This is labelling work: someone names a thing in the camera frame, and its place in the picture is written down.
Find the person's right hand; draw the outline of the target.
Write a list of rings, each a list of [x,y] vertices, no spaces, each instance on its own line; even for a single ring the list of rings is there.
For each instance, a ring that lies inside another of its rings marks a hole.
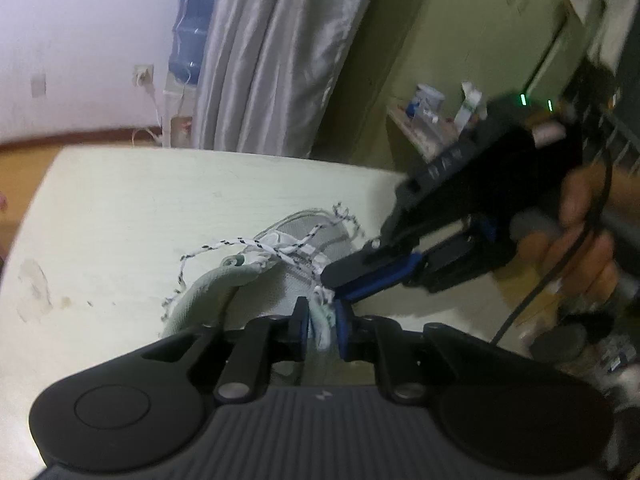
[[[541,274],[549,273],[582,234],[591,203],[602,192],[604,177],[601,166],[573,171],[562,188],[559,212],[562,235],[554,240],[544,232],[533,232],[518,243],[518,255]],[[610,234],[589,234],[559,273],[561,292],[566,296],[582,296],[590,302],[608,300],[618,282],[613,252]]]

